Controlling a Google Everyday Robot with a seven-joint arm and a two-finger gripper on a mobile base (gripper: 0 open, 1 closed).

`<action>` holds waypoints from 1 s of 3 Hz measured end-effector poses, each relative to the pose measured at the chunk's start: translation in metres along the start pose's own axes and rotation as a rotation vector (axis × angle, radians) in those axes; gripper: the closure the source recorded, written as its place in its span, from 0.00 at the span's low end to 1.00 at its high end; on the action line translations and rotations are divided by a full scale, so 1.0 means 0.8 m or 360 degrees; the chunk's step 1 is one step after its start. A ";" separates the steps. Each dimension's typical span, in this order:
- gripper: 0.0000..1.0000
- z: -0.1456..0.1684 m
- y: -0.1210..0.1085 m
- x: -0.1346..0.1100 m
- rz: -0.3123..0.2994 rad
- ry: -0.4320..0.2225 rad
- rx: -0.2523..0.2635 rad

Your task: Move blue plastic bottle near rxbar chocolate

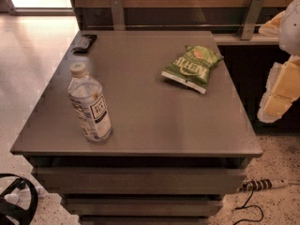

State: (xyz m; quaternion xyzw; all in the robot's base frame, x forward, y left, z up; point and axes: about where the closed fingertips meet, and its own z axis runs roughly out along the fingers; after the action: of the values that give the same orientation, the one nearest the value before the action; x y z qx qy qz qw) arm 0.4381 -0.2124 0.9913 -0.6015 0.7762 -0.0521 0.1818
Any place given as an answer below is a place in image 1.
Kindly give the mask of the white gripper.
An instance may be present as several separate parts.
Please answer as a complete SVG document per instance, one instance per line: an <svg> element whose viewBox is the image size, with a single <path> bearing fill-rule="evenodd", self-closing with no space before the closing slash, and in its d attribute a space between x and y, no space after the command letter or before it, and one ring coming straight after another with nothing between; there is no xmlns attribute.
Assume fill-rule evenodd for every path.
<svg viewBox="0 0 300 225"><path fill-rule="evenodd" d="M274 123L300 98L300 0L293 0L285 12L263 24L259 33L268 37L279 33L279 48L291 55L287 62L275 63L270 69L257 113L261 122Z"/></svg>

